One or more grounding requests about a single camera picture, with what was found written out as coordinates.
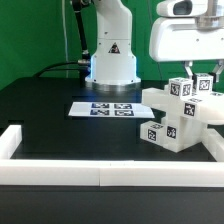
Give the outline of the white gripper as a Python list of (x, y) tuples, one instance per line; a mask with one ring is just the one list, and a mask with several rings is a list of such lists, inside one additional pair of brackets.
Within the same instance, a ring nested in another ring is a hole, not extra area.
[(224, 71), (224, 28), (199, 30), (194, 18), (158, 18), (151, 30), (149, 55), (157, 62), (185, 61), (192, 79), (192, 61), (217, 60), (213, 73), (217, 83)]

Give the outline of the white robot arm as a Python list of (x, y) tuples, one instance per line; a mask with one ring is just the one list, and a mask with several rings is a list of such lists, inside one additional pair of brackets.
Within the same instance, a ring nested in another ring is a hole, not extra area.
[[(77, 19), (82, 55), (90, 63), (86, 85), (104, 91), (137, 87), (137, 61), (131, 50), (132, 13), (121, 0), (71, 0)], [(88, 52), (81, 10), (94, 5), (97, 50)], [(224, 0), (163, 0), (156, 6), (149, 55), (157, 62), (183, 64), (191, 78), (195, 61), (215, 60), (215, 81), (224, 71)]]

